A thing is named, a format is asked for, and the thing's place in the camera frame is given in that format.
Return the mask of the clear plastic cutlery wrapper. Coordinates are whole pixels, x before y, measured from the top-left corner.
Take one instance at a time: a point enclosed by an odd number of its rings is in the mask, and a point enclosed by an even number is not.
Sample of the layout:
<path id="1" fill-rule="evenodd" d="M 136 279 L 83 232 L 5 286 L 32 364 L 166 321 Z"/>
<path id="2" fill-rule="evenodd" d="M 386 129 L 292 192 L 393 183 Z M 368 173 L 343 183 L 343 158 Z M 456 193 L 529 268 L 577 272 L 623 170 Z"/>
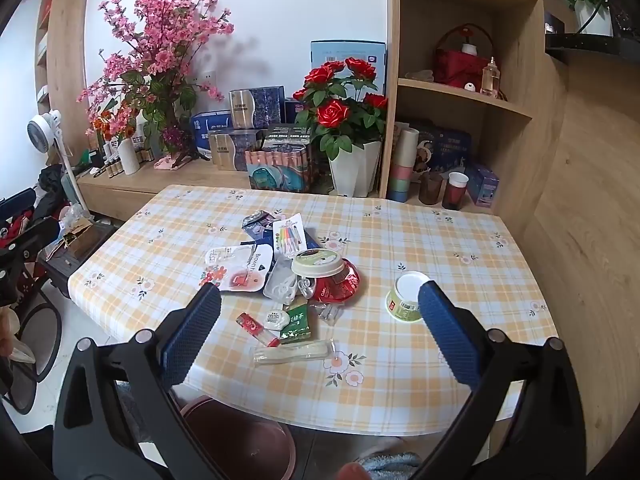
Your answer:
<path id="1" fill-rule="evenodd" d="M 302 361 L 324 360 L 335 352 L 330 340 L 307 341 L 301 344 L 280 344 L 277 347 L 258 348 L 253 353 L 256 366 L 277 365 Z"/>

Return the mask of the blue white tissue box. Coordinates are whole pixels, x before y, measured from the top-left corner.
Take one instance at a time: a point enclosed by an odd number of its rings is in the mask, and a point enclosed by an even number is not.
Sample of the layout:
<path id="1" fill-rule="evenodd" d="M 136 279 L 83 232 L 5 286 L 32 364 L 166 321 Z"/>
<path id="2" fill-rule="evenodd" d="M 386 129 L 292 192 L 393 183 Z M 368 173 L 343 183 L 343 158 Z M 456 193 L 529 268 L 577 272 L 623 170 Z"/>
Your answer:
<path id="1" fill-rule="evenodd" d="M 225 132 L 232 128 L 231 112 L 230 110 L 212 110 L 211 112 L 198 113 L 191 117 L 190 127 L 198 152 L 209 157 L 212 152 L 209 135 Z"/>

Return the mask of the green tea sachet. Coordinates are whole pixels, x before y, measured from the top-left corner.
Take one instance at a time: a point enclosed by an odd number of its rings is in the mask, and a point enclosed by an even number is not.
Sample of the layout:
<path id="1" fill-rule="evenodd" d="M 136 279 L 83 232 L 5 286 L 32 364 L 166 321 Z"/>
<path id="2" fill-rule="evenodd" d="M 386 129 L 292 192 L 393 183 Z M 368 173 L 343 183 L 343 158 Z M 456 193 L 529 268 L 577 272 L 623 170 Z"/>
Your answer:
<path id="1" fill-rule="evenodd" d="M 288 314 L 288 324 L 280 330 L 279 339 L 282 344 L 294 344 L 294 342 L 308 340 L 311 337 L 308 302 L 294 304 L 285 312 Z"/>

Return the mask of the green white paper cup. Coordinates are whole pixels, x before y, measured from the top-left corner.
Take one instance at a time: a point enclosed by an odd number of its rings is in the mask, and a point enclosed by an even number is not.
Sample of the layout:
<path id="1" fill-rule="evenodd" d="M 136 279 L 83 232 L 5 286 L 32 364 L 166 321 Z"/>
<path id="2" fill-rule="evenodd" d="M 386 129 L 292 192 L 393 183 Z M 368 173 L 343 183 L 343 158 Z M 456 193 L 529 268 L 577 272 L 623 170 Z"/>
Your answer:
<path id="1" fill-rule="evenodd" d="M 386 296 L 387 313 L 401 323 L 420 321 L 419 292 L 429 280 L 426 274 L 419 271 L 401 273 Z"/>

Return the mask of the clear plastic blister tray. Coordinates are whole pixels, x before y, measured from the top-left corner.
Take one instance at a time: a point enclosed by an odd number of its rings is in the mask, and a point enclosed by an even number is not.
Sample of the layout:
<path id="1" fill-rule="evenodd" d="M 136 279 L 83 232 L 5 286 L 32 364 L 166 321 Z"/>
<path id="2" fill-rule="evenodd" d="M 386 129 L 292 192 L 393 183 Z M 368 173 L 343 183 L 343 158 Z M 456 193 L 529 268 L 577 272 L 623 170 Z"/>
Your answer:
<path id="1" fill-rule="evenodd" d="M 292 261 L 280 257 L 269 273 L 262 293 L 268 299 L 289 306 L 297 292 L 297 275 L 292 271 Z"/>

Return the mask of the blue luckin coffee box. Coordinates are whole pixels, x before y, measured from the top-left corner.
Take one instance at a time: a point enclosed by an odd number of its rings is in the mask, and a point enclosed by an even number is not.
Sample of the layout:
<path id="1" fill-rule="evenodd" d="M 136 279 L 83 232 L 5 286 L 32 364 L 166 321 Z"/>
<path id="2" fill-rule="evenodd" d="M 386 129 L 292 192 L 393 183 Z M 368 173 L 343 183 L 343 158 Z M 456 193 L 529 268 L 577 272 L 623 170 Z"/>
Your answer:
<path id="1" fill-rule="evenodd" d="M 307 249 L 320 247 L 320 245 L 306 231 L 305 231 L 305 235 L 306 235 Z M 243 245 L 249 245 L 249 244 L 267 245 L 273 249 L 273 231 L 269 235 L 263 237 L 261 240 L 250 239 L 249 242 L 243 242 Z"/>

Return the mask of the white vase orange flowers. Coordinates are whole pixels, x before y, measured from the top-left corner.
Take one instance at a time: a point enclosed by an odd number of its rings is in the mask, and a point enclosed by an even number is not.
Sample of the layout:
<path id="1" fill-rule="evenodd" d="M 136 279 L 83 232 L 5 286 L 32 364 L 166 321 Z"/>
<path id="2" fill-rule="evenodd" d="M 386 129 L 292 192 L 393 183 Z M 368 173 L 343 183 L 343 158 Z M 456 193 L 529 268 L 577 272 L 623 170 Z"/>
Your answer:
<path id="1" fill-rule="evenodd" d="M 116 112 L 102 110 L 92 121 L 99 144 L 110 148 L 113 141 L 117 142 L 117 156 L 127 176 L 135 174 L 140 169 L 132 140 L 137 132 L 137 117 L 134 116 L 136 111 L 135 108 L 123 105 Z"/>

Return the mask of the white green noodle cup lid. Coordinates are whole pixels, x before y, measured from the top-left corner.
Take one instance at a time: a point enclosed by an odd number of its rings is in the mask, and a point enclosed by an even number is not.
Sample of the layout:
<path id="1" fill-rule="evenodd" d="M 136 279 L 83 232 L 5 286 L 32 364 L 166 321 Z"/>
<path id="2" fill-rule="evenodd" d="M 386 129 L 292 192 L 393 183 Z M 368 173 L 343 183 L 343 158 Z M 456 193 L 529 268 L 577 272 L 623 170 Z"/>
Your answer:
<path id="1" fill-rule="evenodd" d="M 311 248 L 297 254 L 292 260 L 292 272 L 302 278 L 330 278 L 344 270 L 345 261 L 340 254 L 326 248 Z"/>

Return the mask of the wooden shelf unit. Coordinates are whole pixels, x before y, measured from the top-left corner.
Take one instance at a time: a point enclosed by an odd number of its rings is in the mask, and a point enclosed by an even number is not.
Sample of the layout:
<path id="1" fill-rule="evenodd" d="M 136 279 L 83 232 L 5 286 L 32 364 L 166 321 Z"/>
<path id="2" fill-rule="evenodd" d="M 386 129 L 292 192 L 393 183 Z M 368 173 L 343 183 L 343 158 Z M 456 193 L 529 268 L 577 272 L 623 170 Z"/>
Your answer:
<path id="1" fill-rule="evenodd" d="M 481 55 L 496 58 L 502 100 L 415 80 L 442 36 L 477 24 Z M 517 240 L 534 218 L 562 127 L 566 73 L 546 51 L 544 0 L 387 0 L 390 121 L 429 119 L 471 133 L 473 155 L 500 179 L 491 210 Z"/>

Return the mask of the red toothpick packet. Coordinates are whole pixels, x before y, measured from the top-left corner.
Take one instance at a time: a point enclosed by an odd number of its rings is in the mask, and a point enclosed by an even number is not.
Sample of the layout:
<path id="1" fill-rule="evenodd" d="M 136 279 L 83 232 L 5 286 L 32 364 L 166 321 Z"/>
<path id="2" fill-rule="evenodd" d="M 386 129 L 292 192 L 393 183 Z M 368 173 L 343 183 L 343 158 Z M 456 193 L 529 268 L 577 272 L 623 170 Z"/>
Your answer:
<path id="1" fill-rule="evenodd" d="M 270 330 L 267 330 L 262 324 L 245 312 L 241 313 L 235 322 L 242 327 L 244 332 L 247 332 L 264 347 L 274 348 L 280 344 L 279 338 L 274 333 L 271 333 Z"/>

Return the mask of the brown hook blister pack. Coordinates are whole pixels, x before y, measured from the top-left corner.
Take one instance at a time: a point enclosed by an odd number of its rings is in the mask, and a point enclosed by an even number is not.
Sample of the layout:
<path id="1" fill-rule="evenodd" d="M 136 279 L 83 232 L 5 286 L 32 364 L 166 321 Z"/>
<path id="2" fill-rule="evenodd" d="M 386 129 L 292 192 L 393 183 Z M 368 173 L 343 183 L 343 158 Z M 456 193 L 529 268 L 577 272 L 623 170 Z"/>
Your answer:
<path id="1" fill-rule="evenodd" d="M 200 286 L 213 284 L 221 292 L 260 292 L 267 281 L 273 249 L 239 245 L 209 249 Z"/>

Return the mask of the colour pens card pack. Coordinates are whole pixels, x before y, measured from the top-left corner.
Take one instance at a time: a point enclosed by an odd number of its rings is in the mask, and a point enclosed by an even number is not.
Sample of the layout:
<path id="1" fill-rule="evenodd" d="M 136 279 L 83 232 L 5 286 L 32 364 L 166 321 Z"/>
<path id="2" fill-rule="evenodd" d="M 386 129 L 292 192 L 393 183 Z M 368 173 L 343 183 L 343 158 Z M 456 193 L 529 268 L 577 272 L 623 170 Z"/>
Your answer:
<path id="1" fill-rule="evenodd" d="M 276 220 L 272 225 L 273 249 L 278 257 L 293 259 L 307 249 L 306 235 L 301 214 Z"/>

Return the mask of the pink blossom artificial tree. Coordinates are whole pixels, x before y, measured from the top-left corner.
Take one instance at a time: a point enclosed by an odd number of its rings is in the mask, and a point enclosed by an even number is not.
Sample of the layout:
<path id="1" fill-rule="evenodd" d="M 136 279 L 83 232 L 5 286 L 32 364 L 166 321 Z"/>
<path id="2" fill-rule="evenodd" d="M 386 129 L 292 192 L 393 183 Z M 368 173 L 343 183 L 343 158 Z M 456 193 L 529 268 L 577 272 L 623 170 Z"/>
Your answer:
<path id="1" fill-rule="evenodd" d="M 158 136 L 177 164 L 196 156 L 190 117 L 204 93 L 224 96 L 211 82 L 197 82 L 192 62 L 215 36 L 234 32 L 231 11 L 218 0 L 103 0 L 98 6 L 113 37 L 124 46 L 102 55 L 102 74 L 80 92 L 88 103 L 89 131 L 104 141 L 130 139 L 143 119 L 145 136 Z"/>

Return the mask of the glass perfume bottle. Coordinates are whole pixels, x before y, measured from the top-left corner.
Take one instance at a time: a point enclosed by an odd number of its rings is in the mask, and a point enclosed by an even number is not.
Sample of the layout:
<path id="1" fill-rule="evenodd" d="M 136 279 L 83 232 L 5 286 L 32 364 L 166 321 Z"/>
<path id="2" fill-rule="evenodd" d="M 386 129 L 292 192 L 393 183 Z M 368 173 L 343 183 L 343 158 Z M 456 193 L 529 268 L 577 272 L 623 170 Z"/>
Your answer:
<path id="1" fill-rule="evenodd" d="M 489 63 L 483 68 L 480 80 L 480 93 L 498 99 L 500 96 L 500 70 L 495 58 L 492 56 Z"/>

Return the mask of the red soda can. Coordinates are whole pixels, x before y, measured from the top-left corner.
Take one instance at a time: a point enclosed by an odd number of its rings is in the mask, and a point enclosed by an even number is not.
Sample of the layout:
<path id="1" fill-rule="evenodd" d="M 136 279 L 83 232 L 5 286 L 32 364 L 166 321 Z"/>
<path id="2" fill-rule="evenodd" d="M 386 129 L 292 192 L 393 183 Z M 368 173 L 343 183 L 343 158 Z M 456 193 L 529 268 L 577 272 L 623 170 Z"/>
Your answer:
<path id="1" fill-rule="evenodd" d="M 320 304 L 344 304 L 358 292 L 360 276 L 348 260 L 343 269 L 327 278 L 298 278 L 298 290 L 309 301 Z"/>

